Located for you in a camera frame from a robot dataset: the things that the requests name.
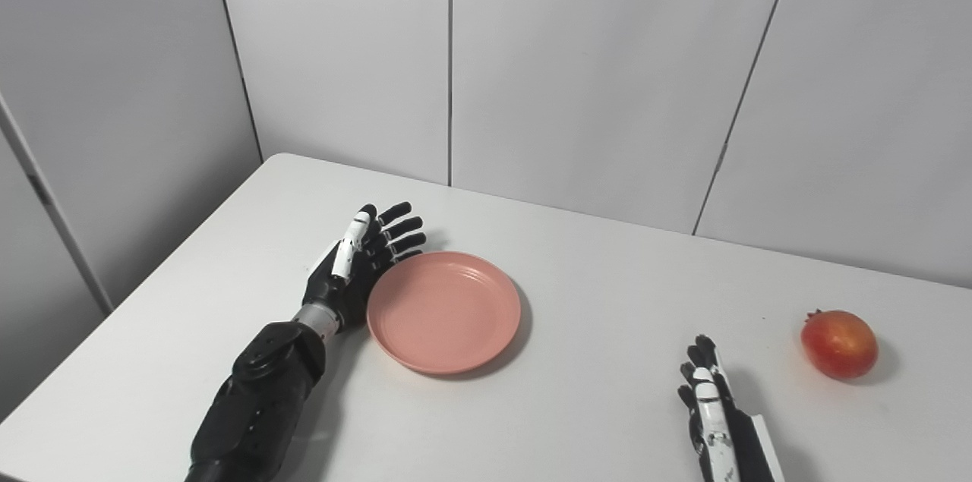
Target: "robotic hand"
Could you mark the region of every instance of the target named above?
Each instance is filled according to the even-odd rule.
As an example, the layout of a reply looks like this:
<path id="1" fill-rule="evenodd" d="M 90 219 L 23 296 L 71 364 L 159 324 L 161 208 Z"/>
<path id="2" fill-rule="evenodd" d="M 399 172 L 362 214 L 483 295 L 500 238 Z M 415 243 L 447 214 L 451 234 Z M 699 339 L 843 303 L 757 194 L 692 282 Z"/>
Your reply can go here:
<path id="1" fill-rule="evenodd" d="M 405 202 L 376 216 L 365 205 L 307 280 L 294 319 L 270 323 L 244 348 L 192 440 L 185 482 L 268 482 L 280 471 L 303 403 L 325 369 L 325 344 L 365 321 L 389 268 L 419 254 L 422 219 Z"/>
<path id="2" fill-rule="evenodd" d="M 688 385 L 678 396 L 688 406 L 688 433 L 705 482 L 784 482 L 763 416 L 736 407 L 715 343 L 695 337 L 691 362 L 681 365 Z"/>

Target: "white wall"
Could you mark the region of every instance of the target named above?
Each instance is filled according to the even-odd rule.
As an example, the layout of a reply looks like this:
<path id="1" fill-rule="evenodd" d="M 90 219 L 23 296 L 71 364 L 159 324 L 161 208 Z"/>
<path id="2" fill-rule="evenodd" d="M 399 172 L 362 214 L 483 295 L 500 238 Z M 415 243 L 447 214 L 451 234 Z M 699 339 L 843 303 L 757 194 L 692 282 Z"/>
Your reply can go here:
<path id="1" fill-rule="evenodd" d="M 972 0 L 781 0 L 699 233 L 972 286 Z"/>
<path id="2" fill-rule="evenodd" d="M 0 134 L 0 421 L 99 322 L 94 299 Z"/>
<path id="3" fill-rule="evenodd" d="M 453 184 L 691 232 L 774 0 L 455 0 Z"/>
<path id="4" fill-rule="evenodd" d="M 448 0 L 226 0 L 265 156 L 448 180 Z"/>
<path id="5" fill-rule="evenodd" d="M 0 92 L 118 303 L 260 163 L 222 0 L 0 16 Z"/>

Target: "pink plate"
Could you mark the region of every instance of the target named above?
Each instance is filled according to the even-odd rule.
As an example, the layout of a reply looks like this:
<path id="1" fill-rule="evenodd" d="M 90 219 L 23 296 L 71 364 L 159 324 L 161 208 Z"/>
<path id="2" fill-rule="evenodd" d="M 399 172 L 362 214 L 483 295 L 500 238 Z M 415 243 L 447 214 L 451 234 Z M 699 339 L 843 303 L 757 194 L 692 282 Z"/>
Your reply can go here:
<path id="1" fill-rule="evenodd" d="M 368 328 L 385 353 L 426 374 L 481 367 L 520 324 L 520 296 L 500 268 L 463 253 L 396 264 L 368 299 Z"/>

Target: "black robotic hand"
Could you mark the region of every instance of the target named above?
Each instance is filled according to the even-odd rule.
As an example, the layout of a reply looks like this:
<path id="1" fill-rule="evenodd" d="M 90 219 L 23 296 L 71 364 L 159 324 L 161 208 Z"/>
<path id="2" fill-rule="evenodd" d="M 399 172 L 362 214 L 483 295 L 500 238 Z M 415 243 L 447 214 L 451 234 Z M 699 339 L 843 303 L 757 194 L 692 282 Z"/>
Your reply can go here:
<path id="1" fill-rule="evenodd" d="M 784 482 L 763 416 L 736 407 L 715 343 L 695 337 L 691 362 L 681 365 L 688 385 L 678 396 L 688 406 L 688 433 L 705 482 Z"/>
<path id="2" fill-rule="evenodd" d="M 268 482 L 280 471 L 303 403 L 325 370 L 327 340 L 365 321 L 368 295 L 389 268 L 419 254 L 422 219 L 395 220 L 407 202 L 355 215 L 311 272 L 294 319 L 267 324 L 233 364 L 192 440 L 187 482 Z"/>
<path id="3" fill-rule="evenodd" d="M 407 201 L 378 216 L 374 205 L 362 206 L 344 237 L 307 279 L 303 304 L 318 304 L 334 312 L 338 332 L 363 323 L 375 282 L 399 261 L 421 253 L 413 249 L 426 242 L 424 233 L 406 235 L 422 227 L 419 216 L 392 225 L 411 211 Z"/>

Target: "black forearm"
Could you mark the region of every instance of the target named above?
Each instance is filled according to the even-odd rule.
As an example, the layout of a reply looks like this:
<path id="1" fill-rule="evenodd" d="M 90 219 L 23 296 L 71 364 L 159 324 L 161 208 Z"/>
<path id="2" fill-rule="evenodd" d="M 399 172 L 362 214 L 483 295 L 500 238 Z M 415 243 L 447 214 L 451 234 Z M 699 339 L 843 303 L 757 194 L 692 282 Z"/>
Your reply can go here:
<path id="1" fill-rule="evenodd" d="M 185 482 L 270 481 L 324 367 L 314 330 L 295 322 L 267 324 L 216 393 L 192 440 Z"/>

